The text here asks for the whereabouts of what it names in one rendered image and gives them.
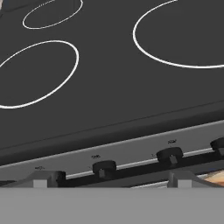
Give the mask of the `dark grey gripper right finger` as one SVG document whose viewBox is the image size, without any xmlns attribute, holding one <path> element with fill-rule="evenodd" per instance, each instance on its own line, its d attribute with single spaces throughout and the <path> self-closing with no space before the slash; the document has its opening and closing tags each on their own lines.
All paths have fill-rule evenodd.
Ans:
<svg viewBox="0 0 224 224">
<path fill-rule="evenodd" d="M 198 178 L 190 171 L 171 171 L 168 186 L 170 188 L 221 188 L 221 185 Z"/>
</svg>

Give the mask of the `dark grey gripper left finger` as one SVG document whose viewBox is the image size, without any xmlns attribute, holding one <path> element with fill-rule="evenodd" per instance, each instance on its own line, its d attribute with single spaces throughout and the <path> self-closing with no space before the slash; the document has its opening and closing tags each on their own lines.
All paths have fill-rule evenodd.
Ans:
<svg viewBox="0 0 224 224">
<path fill-rule="evenodd" d="M 6 187 L 50 188 L 57 187 L 56 171 L 35 171 L 27 178 L 6 185 Z"/>
</svg>

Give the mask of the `black stove knob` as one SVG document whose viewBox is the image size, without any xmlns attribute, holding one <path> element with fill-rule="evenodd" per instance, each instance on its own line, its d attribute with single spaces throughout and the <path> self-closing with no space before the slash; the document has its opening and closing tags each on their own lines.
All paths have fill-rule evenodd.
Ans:
<svg viewBox="0 0 224 224">
<path fill-rule="evenodd" d="M 116 172 L 116 162 L 105 160 L 94 163 L 92 166 L 93 173 L 100 179 L 112 179 Z"/>
<path fill-rule="evenodd" d="M 59 186 L 66 180 L 66 173 L 64 171 L 58 171 L 56 174 L 56 183 Z"/>
<path fill-rule="evenodd" d="M 220 138 L 213 140 L 210 143 L 210 145 L 214 151 L 218 151 L 219 149 L 224 149 L 224 137 L 220 137 Z"/>
<path fill-rule="evenodd" d="M 166 148 L 157 153 L 158 162 L 166 165 L 175 165 L 182 157 L 183 151 L 180 147 Z"/>
</svg>

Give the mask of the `black hob stove with silver panel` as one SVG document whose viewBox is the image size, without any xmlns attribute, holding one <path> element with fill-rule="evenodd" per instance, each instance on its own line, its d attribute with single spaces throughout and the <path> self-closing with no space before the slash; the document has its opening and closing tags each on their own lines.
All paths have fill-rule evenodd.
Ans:
<svg viewBox="0 0 224 224">
<path fill-rule="evenodd" d="M 220 137 L 224 0 L 2 0 L 0 185 Z"/>
</svg>

